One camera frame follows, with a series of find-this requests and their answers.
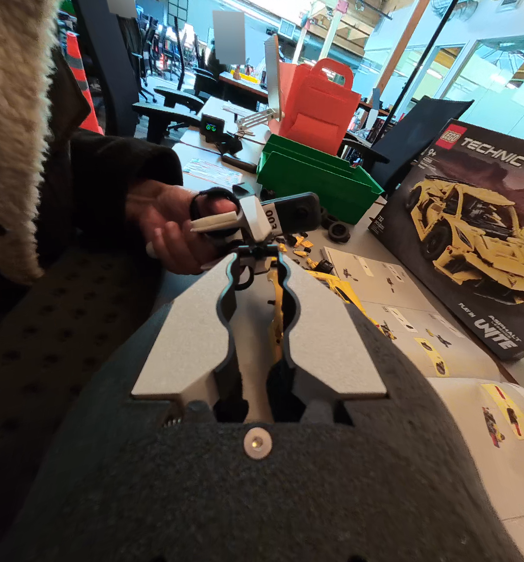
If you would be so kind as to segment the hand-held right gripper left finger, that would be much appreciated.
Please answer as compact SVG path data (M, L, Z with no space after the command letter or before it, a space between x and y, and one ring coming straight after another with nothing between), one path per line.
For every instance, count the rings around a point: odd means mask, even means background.
M185 407L202 401L220 422L243 423L243 397L230 320L241 273L236 252L224 257L172 302L131 395Z

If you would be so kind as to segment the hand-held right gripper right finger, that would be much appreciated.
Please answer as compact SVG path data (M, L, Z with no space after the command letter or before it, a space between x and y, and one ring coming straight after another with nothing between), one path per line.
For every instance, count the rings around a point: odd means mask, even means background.
M299 422L311 403L334 414L347 402L387 398L387 388L358 331L356 305L344 302L290 258L273 258L266 394L277 423Z

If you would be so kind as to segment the yellow toy brick car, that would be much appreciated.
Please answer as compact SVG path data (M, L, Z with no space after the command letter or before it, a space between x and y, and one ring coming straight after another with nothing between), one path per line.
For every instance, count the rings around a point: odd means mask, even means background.
M324 286L330 291L334 292L343 300L344 303L356 305L364 316L381 332L381 334L386 335L386 332L381 328L380 324L368 316L350 283L342 281L339 277L332 274L309 270L306 272L324 284ZM273 363L276 363L282 359L282 341L284 333L282 312L283 289L279 284L277 268L270 268L266 278L273 285L275 293L275 299L268 301L268 303L274 307L273 319L269 328L269 339L272 349Z

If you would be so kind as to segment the building instruction booklet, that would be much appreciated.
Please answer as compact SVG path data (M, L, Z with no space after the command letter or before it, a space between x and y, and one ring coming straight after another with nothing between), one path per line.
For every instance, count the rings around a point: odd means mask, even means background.
M336 291L375 326L388 397L406 417L393 430L404 452L442 484L482 488L524 557L524 388L508 382L441 304L401 265L325 246Z

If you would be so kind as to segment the person's left forearm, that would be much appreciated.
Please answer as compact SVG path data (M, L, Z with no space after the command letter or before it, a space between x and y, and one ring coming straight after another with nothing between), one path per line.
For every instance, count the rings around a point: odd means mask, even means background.
M126 197L142 180L182 186L171 149L142 139L77 129L54 142L44 163L35 221L38 262L47 268L80 238L93 251L116 251L140 236L127 219Z

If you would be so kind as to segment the person's left hand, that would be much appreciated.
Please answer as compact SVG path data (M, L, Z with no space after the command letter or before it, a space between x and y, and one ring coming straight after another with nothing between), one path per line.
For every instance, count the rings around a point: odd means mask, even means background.
M133 181L126 196L125 216L136 222L146 243L166 270L198 275L219 251L204 235L191 230L189 207L197 193L160 181Z

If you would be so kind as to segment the pile of black yellow bricks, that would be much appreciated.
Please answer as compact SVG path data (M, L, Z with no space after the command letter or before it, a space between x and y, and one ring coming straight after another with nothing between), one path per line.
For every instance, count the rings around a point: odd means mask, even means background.
M317 255L315 245L307 235L303 233L281 235L277 236L273 242L281 253L291 251L293 261L304 270L312 274L333 275L333 264L328 259Z

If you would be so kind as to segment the green plastic bin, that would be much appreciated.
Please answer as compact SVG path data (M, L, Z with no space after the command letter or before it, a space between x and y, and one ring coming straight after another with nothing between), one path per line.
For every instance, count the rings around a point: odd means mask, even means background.
M313 192L329 213L352 225L384 194L360 166L276 134L263 147L257 182L278 197Z

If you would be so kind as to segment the sticker sheet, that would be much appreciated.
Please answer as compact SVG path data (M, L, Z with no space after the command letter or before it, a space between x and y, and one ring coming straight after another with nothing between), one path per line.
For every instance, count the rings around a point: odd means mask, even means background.
M243 181L243 175L240 172L216 165L201 158L190 159L183 166L182 172L224 188L231 188L234 185L241 184Z

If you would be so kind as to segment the red cardboard carrier box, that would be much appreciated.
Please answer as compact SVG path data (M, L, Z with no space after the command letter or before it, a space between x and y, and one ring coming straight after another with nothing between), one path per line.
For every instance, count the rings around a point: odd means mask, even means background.
M279 79L282 118L270 121L271 133L336 156L361 101L350 66L280 62Z

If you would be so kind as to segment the black device with green lights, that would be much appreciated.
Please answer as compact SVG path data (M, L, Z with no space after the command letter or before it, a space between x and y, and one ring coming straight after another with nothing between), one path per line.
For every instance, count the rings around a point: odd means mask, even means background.
M200 135L207 143L215 144L225 134L225 120L203 113L200 119Z

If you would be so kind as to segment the black office chair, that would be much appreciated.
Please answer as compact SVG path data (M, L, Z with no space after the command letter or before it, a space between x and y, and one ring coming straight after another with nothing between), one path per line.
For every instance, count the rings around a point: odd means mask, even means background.
M133 137L138 119L148 118L146 139L160 144L170 130L200 126L202 99L174 88L157 86L144 91L139 72L142 57L130 51L119 23L134 28L137 22L119 18L107 1L73 1L78 31L98 73L105 103L106 134Z
M422 98L414 108L371 147L346 133L338 156L345 148L363 157L361 167L389 198L412 169L412 162L439 137L450 120L458 120L474 100L450 101Z

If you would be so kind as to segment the toy car set box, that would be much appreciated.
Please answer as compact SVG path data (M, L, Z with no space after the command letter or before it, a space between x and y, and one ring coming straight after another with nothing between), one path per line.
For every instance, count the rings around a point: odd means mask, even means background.
M524 356L524 139L450 120L369 231L495 355Z

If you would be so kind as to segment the orange traffic cone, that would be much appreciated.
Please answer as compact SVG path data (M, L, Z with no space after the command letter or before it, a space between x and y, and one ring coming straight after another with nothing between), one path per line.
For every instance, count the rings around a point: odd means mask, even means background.
M81 128L104 135L103 129L98 124L96 111L94 109L90 87L85 74L81 52L78 46L78 40L74 32L66 32L66 60L76 79L83 96L90 107L90 113L81 124Z

